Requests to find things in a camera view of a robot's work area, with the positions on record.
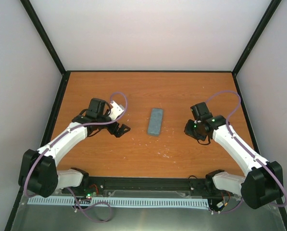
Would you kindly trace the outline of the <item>grey glasses case green lining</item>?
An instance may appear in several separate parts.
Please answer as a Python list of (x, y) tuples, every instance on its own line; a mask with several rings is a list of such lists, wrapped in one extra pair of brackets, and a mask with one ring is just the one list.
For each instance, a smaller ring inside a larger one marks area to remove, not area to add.
[(152, 108), (147, 134), (151, 136), (159, 136), (162, 127), (163, 109)]

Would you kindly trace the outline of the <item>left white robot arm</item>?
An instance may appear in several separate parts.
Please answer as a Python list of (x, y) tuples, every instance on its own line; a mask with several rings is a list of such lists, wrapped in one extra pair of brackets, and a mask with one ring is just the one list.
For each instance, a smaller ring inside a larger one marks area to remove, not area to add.
[(114, 100), (106, 102), (93, 98), (87, 109), (82, 110), (68, 127), (55, 139), (37, 150), (27, 150), (22, 159), (19, 186), (28, 198), (39, 195), (51, 196), (56, 190), (73, 188), (83, 194), (89, 190), (89, 176), (84, 170), (71, 168), (58, 171), (57, 166), (70, 150), (79, 142), (106, 129), (119, 138), (130, 127), (120, 125), (128, 106), (117, 104)]

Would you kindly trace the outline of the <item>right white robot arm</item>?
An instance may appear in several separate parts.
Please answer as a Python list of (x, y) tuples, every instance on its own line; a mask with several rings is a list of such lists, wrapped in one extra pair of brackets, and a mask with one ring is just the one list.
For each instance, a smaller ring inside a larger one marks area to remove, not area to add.
[(240, 196), (252, 209), (260, 208), (284, 196), (283, 170), (277, 161), (270, 162), (247, 143), (222, 115), (213, 116), (205, 102), (190, 108), (193, 119), (188, 120), (184, 133), (201, 145), (211, 140), (219, 144), (238, 164), (243, 176), (215, 170), (206, 175), (206, 188), (228, 191)]

